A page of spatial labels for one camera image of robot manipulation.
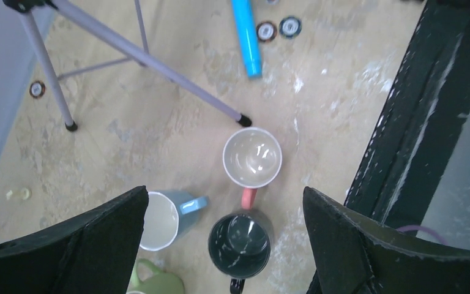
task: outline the black rubber foot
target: black rubber foot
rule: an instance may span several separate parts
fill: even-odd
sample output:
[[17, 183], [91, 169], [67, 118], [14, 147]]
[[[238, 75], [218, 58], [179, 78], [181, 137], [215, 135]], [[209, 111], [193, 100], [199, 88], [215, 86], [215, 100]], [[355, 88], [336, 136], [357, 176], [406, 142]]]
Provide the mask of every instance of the black rubber foot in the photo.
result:
[[251, 127], [251, 125], [253, 124], [251, 122], [251, 119], [245, 115], [242, 115], [237, 123], [239, 123], [243, 127]]
[[68, 130], [69, 132], [74, 132], [74, 131], [78, 130], [78, 126], [77, 126], [76, 122], [73, 122], [73, 124], [71, 126], [65, 125], [65, 129]]

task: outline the white mug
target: white mug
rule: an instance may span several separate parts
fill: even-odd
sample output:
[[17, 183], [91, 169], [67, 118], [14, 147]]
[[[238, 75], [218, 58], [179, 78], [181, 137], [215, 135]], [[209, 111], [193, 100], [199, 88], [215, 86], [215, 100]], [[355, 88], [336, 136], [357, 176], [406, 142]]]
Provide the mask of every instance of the white mug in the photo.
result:
[[242, 208], [251, 209], [257, 189], [277, 177], [282, 167], [282, 149], [270, 132], [246, 127], [228, 139], [222, 163], [229, 178], [244, 187]]
[[195, 198], [186, 191], [150, 191], [140, 247], [159, 251], [186, 233], [199, 219], [207, 197]]

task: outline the blue bottle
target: blue bottle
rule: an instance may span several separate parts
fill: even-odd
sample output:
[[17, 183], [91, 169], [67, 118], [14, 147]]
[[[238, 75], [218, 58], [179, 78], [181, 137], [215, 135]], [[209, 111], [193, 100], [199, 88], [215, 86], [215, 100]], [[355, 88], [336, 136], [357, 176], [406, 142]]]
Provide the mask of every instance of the blue bottle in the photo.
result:
[[262, 77], [262, 60], [258, 50], [251, 2], [250, 0], [231, 0], [231, 3], [248, 78]]

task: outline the stained surface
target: stained surface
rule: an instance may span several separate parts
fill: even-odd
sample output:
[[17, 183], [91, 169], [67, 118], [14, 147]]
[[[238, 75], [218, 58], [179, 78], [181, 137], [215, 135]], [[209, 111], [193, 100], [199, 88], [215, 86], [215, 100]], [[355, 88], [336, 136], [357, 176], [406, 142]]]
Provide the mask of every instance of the stained surface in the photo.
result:
[[[75, 4], [141, 46], [132, 3]], [[401, 1], [253, 2], [256, 22], [302, 20], [293, 40], [261, 44], [263, 78], [248, 81], [229, 1], [141, 1], [151, 53], [277, 138], [280, 174], [255, 206], [274, 225], [267, 267], [245, 293], [305, 293], [314, 261], [301, 209], [304, 186], [342, 203], [406, 51], [420, 4]], [[57, 17], [46, 40], [57, 72], [121, 57]], [[37, 66], [32, 80], [44, 80]], [[239, 126], [157, 72], [135, 62], [61, 83], [79, 129], [68, 133], [48, 86], [27, 93], [0, 159], [0, 243], [87, 211], [137, 185], [185, 189], [211, 204], [183, 238], [158, 253], [140, 251], [179, 275], [187, 293], [226, 293], [229, 278], [209, 260], [216, 220], [240, 208], [242, 188], [222, 167]], [[28, 187], [25, 202], [6, 201]]]

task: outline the green mug handle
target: green mug handle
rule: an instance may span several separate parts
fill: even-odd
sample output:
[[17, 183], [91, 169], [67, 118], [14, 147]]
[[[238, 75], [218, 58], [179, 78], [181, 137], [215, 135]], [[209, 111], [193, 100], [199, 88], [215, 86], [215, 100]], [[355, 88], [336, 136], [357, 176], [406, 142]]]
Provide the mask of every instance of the green mug handle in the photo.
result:
[[153, 264], [150, 260], [145, 258], [140, 258], [136, 260], [134, 263], [134, 268], [132, 269], [132, 273], [130, 274], [130, 283], [134, 287], [138, 287], [141, 284], [140, 277], [138, 276], [138, 264], [142, 264], [149, 268], [150, 271], [154, 274], [154, 276], [163, 273], [163, 271], [158, 268], [155, 264]]

